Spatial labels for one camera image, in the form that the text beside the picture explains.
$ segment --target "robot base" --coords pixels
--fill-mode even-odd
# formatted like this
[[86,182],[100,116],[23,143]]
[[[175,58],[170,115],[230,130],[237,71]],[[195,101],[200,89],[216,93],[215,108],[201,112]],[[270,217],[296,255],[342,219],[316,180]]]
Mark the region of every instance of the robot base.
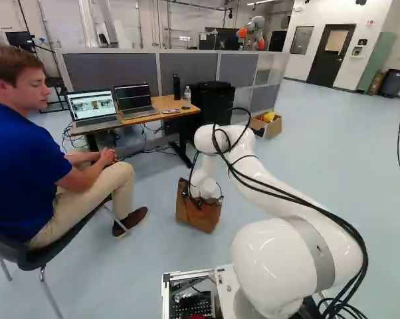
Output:
[[275,314],[265,318],[257,312],[240,289],[239,281],[232,265],[223,265],[215,269],[193,270],[187,272],[169,272],[162,276],[163,319],[176,318],[173,314],[173,299],[179,294],[194,292],[192,286],[202,287],[208,290],[211,296],[212,312],[207,319],[322,319],[316,303],[312,297],[307,297],[298,309],[298,312],[289,316],[287,314]]

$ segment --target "blue polo shirt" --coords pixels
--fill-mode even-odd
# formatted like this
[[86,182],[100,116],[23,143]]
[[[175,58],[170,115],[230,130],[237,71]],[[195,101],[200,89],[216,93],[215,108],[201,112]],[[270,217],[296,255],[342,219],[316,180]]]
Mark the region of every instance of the blue polo shirt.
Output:
[[48,131],[0,104],[0,233],[25,243],[54,215],[56,185],[72,165]]

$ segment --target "trash can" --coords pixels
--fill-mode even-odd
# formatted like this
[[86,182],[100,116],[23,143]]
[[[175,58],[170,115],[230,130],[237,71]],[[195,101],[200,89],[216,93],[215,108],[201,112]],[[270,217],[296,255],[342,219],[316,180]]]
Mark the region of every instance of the trash can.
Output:
[[379,94],[386,98],[394,98],[400,91],[400,70],[391,68],[387,71],[380,86]]

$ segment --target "brown leather bag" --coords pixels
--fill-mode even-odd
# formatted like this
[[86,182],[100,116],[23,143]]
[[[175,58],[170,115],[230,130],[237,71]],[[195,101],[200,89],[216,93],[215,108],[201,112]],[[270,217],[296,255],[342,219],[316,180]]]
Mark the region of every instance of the brown leather bag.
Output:
[[190,198],[188,181],[180,178],[176,197],[176,219],[210,234],[219,222],[223,200],[222,192],[219,198]]

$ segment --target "door window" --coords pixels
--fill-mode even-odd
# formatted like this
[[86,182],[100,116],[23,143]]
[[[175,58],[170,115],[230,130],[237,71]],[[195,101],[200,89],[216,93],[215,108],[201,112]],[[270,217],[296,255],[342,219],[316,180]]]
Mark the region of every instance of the door window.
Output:
[[306,54],[313,30],[314,27],[297,27],[290,53]]
[[347,30],[332,30],[332,32],[330,32],[330,36],[328,37],[324,53],[340,55],[348,33],[349,31]]

